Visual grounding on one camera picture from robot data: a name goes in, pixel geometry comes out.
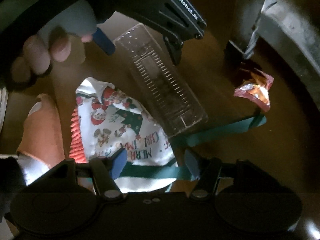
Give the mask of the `person left hand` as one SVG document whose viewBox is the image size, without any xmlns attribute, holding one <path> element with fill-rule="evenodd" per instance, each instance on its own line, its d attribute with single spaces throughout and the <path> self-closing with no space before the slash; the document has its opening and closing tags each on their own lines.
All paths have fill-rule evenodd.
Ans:
<svg viewBox="0 0 320 240">
<path fill-rule="evenodd" d="M 14 60 L 14 83 L 25 85 L 48 72 L 52 62 L 65 62 L 72 52 L 72 42 L 93 40 L 97 30 L 94 12 L 88 2 L 79 0 L 52 17 L 35 34 L 23 41 L 22 55 Z"/>
</svg>

